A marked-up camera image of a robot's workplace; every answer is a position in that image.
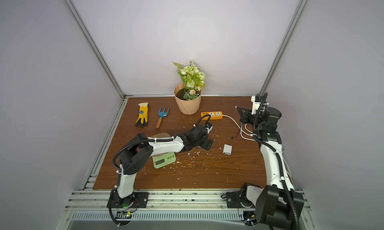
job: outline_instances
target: soil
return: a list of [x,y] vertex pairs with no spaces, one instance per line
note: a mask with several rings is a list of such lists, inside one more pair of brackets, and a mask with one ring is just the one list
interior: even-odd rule
[[183,89],[180,89],[177,94],[176,94],[176,97],[181,99],[181,100],[185,100],[184,99],[184,88]]

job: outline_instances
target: orange power strip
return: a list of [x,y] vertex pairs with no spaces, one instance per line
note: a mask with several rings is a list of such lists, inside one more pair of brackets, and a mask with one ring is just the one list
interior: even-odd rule
[[201,116],[204,116],[206,114],[211,115],[211,120],[212,119],[223,119],[223,112],[202,112]]

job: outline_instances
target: kitchen scale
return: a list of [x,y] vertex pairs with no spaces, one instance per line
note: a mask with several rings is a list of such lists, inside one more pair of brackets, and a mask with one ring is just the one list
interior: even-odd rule
[[[155,137],[161,138],[161,137],[170,137],[170,135],[168,133],[163,132],[160,134],[156,134],[155,136],[152,136],[152,137],[153,138],[155,138]],[[175,162],[176,156],[175,156],[174,152],[167,152],[167,153],[163,153],[163,154],[158,155],[158,156],[152,156],[152,160],[153,160],[153,166],[155,168],[160,168],[160,167],[163,167],[165,165],[168,165],[168,164]]]

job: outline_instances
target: green leaf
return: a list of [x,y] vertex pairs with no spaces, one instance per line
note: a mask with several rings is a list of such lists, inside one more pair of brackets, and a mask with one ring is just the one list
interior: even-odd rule
[[180,63],[173,62],[173,64],[177,67],[177,69],[179,70],[183,69],[183,65],[181,65]]

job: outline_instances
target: white charger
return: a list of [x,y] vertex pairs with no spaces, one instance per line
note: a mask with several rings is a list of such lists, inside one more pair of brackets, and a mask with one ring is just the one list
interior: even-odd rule
[[232,154],[232,146],[228,145],[228,144],[224,144],[223,153],[231,155]]

